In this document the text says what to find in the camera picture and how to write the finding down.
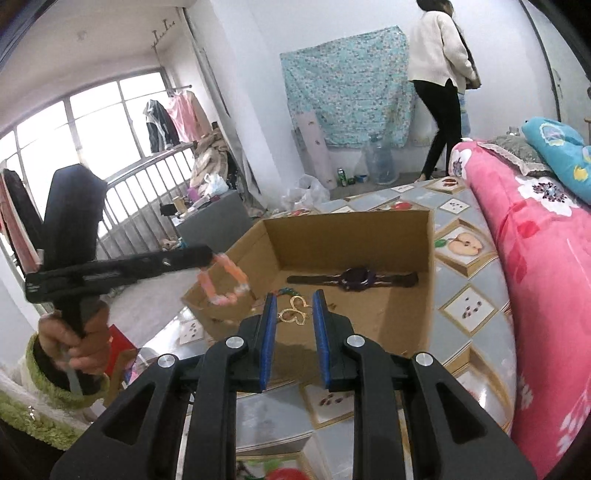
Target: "ceiling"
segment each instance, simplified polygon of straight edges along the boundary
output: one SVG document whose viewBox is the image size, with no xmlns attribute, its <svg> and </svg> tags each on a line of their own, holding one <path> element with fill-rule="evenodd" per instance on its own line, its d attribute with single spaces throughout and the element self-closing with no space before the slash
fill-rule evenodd
<svg viewBox="0 0 591 480">
<path fill-rule="evenodd" d="M 158 52 L 165 52 L 182 33 L 175 7 L 192 3 L 58 0 L 27 31 L 0 70 L 0 112 L 19 107 L 20 99 L 47 90 L 45 86 L 80 72 L 98 71 L 103 65 L 157 65 L 152 31 L 161 34 L 164 19 L 169 24 L 176 21 L 158 44 Z"/>
</svg>

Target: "person's hand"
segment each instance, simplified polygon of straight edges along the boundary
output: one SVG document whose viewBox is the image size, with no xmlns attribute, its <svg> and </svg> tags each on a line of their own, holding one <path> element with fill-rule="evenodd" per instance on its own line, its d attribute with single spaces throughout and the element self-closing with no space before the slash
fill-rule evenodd
<svg viewBox="0 0 591 480">
<path fill-rule="evenodd" d="M 111 334 L 108 319 L 109 307 L 101 302 L 100 310 L 84 326 L 86 336 L 80 339 L 60 318 L 60 312 L 44 315 L 39 320 L 39 343 L 58 368 L 66 367 L 60 350 L 60 345 L 66 345 L 73 369 L 100 375 L 109 362 Z"/>
</svg>

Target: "black watch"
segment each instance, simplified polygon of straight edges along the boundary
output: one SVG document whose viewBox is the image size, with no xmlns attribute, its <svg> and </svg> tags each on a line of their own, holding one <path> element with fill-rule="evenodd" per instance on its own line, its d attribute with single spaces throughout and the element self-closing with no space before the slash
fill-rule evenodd
<svg viewBox="0 0 591 480">
<path fill-rule="evenodd" d="M 365 267 L 350 268 L 341 275 L 292 276 L 287 283 L 299 285 L 333 285 L 346 291 L 364 291 L 371 287 L 414 287 L 418 283 L 416 272 L 408 275 L 378 275 Z"/>
</svg>

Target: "pink bracelet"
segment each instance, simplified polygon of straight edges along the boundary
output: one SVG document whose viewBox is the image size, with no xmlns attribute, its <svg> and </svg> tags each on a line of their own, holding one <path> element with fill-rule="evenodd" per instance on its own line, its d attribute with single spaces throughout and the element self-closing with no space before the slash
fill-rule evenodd
<svg viewBox="0 0 591 480">
<path fill-rule="evenodd" d="M 226 254 L 214 255 L 213 263 L 219 263 L 238 282 L 238 286 L 234 288 L 234 292 L 228 293 L 227 295 L 218 295 L 207 270 L 200 270 L 197 273 L 197 281 L 207 295 L 209 303 L 212 305 L 219 307 L 235 305 L 238 303 L 238 298 L 251 289 L 251 286 L 248 284 L 248 277 Z"/>
</svg>

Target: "white plastic bag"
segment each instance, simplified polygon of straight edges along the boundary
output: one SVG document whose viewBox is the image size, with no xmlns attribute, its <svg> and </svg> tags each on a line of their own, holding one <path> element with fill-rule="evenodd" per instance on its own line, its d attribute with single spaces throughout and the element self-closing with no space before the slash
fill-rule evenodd
<svg viewBox="0 0 591 480">
<path fill-rule="evenodd" d="M 320 181 L 311 176 L 303 175 L 295 188 L 289 189 L 281 198 L 281 205 L 288 212 L 295 212 L 302 208 L 311 209 L 315 205 L 330 201 L 330 192 L 322 186 Z"/>
<path fill-rule="evenodd" d="M 205 195 L 215 197 L 216 195 L 226 193 L 230 189 L 219 173 L 208 173 L 205 175 L 203 181 L 207 184 L 205 191 L 203 192 L 204 197 Z"/>
</svg>

